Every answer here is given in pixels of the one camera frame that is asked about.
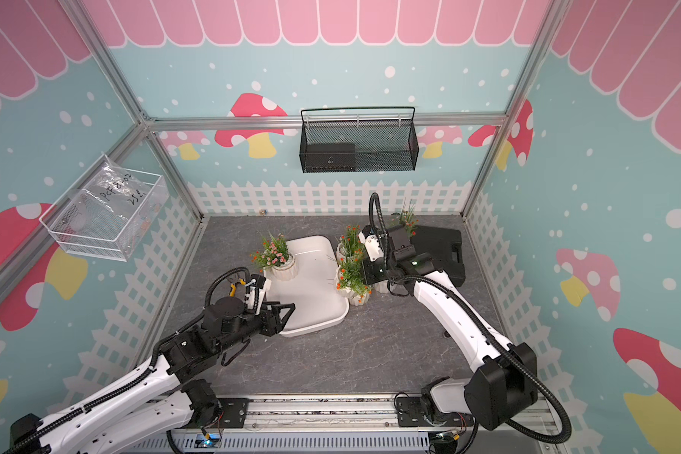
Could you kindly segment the red flower pot front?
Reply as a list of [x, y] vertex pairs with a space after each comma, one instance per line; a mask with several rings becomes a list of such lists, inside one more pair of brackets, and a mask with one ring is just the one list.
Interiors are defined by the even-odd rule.
[[336, 290], [351, 306], [364, 306], [369, 301], [373, 288], [365, 282], [360, 258], [344, 257], [340, 260], [336, 274]]

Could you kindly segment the pink flower white pot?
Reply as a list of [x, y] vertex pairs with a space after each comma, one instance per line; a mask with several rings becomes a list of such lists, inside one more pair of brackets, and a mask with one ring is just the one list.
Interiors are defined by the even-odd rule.
[[299, 272], [295, 255], [282, 235], [263, 236], [261, 247], [252, 254], [252, 261], [255, 266], [263, 272], [268, 272], [278, 281], [289, 281]]

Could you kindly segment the green plant pot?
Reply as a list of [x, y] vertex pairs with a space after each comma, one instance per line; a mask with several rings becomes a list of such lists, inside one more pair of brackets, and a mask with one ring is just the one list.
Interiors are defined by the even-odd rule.
[[373, 291], [380, 294], [389, 294], [389, 284], [387, 281], [378, 282], [373, 285]]

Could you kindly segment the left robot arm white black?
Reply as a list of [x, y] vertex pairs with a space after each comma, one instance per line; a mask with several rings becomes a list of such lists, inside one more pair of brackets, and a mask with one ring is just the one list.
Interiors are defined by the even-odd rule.
[[253, 336], [282, 332], [294, 304], [265, 301], [271, 280], [233, 268], [204, 296], [202, 312], [159, 340], [129, 374], [60, 412], [28, 414], [11, 425], [11, 453], [118, 452], [172, 429], [219, 426], [225, 416], [211, 385], [199, 376], [245, 350]]

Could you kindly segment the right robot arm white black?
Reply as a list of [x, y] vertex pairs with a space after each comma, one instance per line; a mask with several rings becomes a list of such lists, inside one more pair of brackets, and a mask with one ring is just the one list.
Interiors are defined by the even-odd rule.
[[[472, 446], [480, 429], [493, 431], [501, 425], [538, 442], [567, 442], [571, 418], [537, 376], [535, 351], [525, 342], [513, 344], [487, 323], [433, 257], [414, 249], [403, 226], [386, 225], [378, 193], [370, 196], [368, 212], [369, 223], [359, 235], [366, 250], [361, 265], [364, 282], [383, 283], [391, 294], [404, 289], [414, 297], [454, 340], [472, 373], [469, 379], [441, 378], [429, 384], [420, 398], [425, 418], [435, 423], [440, 416], [457, 414], [470, 422], [471, 433], [461, 452]], [[557, 433], [542, 433], [516, 422], [516, 416], [540, 397], [560, 420]]]

